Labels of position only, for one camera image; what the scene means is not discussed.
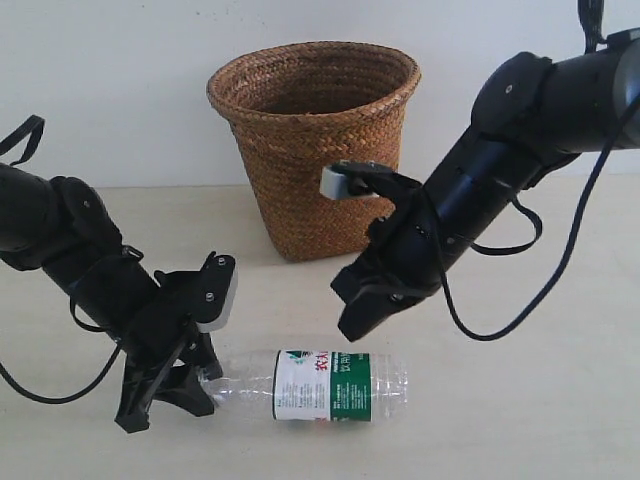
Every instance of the white wall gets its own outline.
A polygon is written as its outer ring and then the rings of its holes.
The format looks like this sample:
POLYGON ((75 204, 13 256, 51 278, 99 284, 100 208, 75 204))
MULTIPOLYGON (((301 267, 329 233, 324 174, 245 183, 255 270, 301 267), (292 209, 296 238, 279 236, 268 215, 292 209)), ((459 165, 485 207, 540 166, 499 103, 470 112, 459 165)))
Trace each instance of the white wall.
MULTIPOLYGON (((605 32, 640 25, 637 0, 605 8, 605 32)), ((419 178, 462 132, 501 62, 520 50, 562 59, 583 49, 576 0, 0 0, 0 136, 44 116, 39 155, 25 168, 47 177, 244 183, 207 79, 252 50, 332 39, 386 44, 419 61, 401 167, 419 178)), ((609 171, 639 172, 634 157, 616 154, 609 171)), ((586 172, 594 158, 565 172, 586 172)))

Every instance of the basket rim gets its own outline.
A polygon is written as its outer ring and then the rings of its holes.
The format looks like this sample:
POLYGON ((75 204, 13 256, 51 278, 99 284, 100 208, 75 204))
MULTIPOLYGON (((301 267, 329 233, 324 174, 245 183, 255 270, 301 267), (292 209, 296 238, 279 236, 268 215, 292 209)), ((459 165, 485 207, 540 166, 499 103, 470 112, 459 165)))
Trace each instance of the basket rim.
POLYGON ((393 110, 396 106, 407 102, 409 97, 413 95, 418 84, 422 79, 422 72, 420 66, 411 56, 397 48, 388 47, 384 45, 378 45, 367 42, 351 42, 351 41, 310 41, 310 42, 298 42, 289 43, 286 45, 263 48, 253 52, 245 53, 236 57, 235 59, 227 62, 221 68, 219 68, 207 81, 206 94, 211 106, 226 120, 231 122, 252 123, 259 122, 262 125, 276 124, 287 126, 294 125, 310 125, 314 126, 335 126, 342 123, 358 123, 360 121, 366 121, 371 117, 379 117, 384 115, 388 111, 393 110), (237 106, 226 99, 217 92, 217 86, 221 81, 223 75, 229 74, 237 67, 241 66, 247 60, 255 57, 268 55, 271 53, 282 51, 296 51, 298 49, 308 49, 310 47, 324 48, 324 47, 350 47, 354 49, 366 49, 369 51, 376 51, 385 53, 391 57, 400 59, 405 65, 409 67, 409 73, 407 79, 402 85, 395 90, 389 92, 387 95, 380 97, 379 99, 359 105, 354 108, 342 110, 340 112, 332 113, 318 113, 318 114, 278 114, 268 113, 260 110, 248 109, 245 107, 237 106))

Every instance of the plastic bottle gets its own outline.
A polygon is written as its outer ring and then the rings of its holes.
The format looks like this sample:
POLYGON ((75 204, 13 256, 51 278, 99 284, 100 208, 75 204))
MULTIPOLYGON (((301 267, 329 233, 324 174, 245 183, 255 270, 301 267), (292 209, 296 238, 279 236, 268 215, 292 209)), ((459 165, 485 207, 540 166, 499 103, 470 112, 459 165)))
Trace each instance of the plastic bottle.
POLYGON ((407 403, 407 374, 390 355, 254 351, 200 383, 218 408, 245 418, 378 422, 407 403))

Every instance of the bottle label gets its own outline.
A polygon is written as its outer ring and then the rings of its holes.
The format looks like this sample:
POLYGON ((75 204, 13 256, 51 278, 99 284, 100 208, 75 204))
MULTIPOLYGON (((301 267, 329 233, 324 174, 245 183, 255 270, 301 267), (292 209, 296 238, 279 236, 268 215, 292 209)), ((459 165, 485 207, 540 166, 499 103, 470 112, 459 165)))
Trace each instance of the bottle label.
POLYGON ((273 380, 273 417, 371 421, 369 354, 280 351, 273 380))

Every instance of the clear plastic bottle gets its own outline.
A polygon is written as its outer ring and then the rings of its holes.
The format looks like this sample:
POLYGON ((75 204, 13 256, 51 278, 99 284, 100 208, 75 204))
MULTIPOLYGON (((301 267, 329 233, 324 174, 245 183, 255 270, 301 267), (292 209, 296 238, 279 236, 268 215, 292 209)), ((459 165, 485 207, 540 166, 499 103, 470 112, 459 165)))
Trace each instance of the clear plastic bottle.
POLYGON ((391 355, 260 350, 222 361, 200 383, 222 412, 255 419, 378 422, 406 407, 407 373, 391 355))

